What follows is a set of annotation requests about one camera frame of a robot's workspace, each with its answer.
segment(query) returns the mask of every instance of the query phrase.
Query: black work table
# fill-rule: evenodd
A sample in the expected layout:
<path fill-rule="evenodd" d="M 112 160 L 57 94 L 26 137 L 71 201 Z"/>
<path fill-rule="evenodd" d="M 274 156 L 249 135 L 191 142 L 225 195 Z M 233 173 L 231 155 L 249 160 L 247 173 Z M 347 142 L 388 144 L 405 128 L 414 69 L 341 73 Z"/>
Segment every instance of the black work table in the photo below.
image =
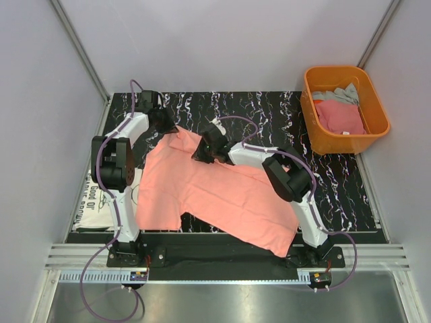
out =
<path fill-rule="evenodd" d="M 277 147 L 290 142 L 317 176 L 315 199 L 325 226 L 331 231 L 357 232 L 354 238 L 359 243 L 385 242 L 382 230 L 376 226 L 355 156 L 320 156 L 311 150 L 300 107 L 300 92 L 165 93 L 164 99 L 174 122 L 195 133 L 199 133 L 216 116 L 239 115 L 253 120 L 259 126 L 258 134 L 250 140 L 250 144 Z M 131 94 L 115 94 L 104 133 L 117 127 L 130 107 Z M 253 131 L 252 126 L 238 119 L 224 120 L 223 125 L 227 136 L 238 141 Z M 133 152 L 138 168 L 144 168 L 146 153 L 161 138 L 155 131 L 149 131 L 137 140 Z M 183 232 L 221 232 L 188 213 L 181 218 Z M 85 242 L 93 241 L 94 238 L 80 237 L 76 240 L 72 233 L 68 240 Z"/>

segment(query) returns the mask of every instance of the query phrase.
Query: white wall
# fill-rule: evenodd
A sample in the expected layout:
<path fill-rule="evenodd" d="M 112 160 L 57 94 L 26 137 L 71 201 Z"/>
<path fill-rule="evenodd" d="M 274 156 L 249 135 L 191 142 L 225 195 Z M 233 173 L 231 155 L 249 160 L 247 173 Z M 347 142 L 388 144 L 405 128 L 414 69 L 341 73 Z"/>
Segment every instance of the white wall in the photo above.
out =
<path fill-rule="evenodd" d="M 389 233 L 405 246 L 431 319 L 431 2 L 404 1 L 366 70 L 392 130 L 365 154 Z"/>
<path fill-rule="evenodd" d="M 109 92 L 302 89 L 356 65 L 390 0 L 61 0 Z"/>
<path fill-rule="evenodd" d="M 0 2 L 0 321 L 27 322 L 103 110 L 47 0 Z"/>

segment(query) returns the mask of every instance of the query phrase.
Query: gray cloth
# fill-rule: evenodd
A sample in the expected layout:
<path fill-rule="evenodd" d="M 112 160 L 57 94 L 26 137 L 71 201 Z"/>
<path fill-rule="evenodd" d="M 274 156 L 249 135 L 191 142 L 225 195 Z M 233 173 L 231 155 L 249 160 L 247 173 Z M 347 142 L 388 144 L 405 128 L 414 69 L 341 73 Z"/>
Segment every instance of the gray cloth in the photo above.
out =
<path fill-rule="evenodd" d="M 313 100 L 336 100 L 341 103 L 355 104 L 359 106 L 359 96 L 358 91 L 353 83 L 350 83 L 346 89 L 341 89 L 337 87 L 334 92 L 313 92 Z"/>

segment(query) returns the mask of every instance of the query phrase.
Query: pink cloth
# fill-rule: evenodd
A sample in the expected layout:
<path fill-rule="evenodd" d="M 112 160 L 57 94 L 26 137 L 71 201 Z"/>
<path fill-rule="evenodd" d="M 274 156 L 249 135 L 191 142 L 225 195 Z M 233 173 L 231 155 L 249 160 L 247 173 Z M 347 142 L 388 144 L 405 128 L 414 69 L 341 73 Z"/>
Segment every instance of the pink cloth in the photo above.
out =
<path fill-rule="evenodd" d="M 364 135 L 364 125 L 359 115 L 358 106 L 325 100 L 315 105 L 322 127 L 341 135 L 344 131 L 351 135 Z"/>
<path fill-rule="evenodd" d="M 298 228 L 266 173 L 191 158 L 201 137 L 182 128 L 147 154 L 136 221 L 141 229 L 178 230 L 189 212 L 245 242 L 285 257 Z"/>

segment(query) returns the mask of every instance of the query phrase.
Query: orange plastic bin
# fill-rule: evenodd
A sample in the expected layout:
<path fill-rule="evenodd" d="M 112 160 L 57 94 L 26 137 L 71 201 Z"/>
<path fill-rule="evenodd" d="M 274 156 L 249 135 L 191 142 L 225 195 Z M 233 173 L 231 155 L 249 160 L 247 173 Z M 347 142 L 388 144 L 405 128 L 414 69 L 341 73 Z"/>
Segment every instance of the orange plastic bin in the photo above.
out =
<path fill-rule="evenodd" d="M 362 153 L 391 128 L 386 112 L 367 73 L 355 66 L 318 66 L 304 74 L 305 87 L 301 107 L 310 137 L 311 149 L 319 155 L 326 153 Z M 338 135 L 324 129 L 312 101 L 315 91 L 333 91 L 353 83 L 359 95 L 359 112 L 366 135 Z"/>

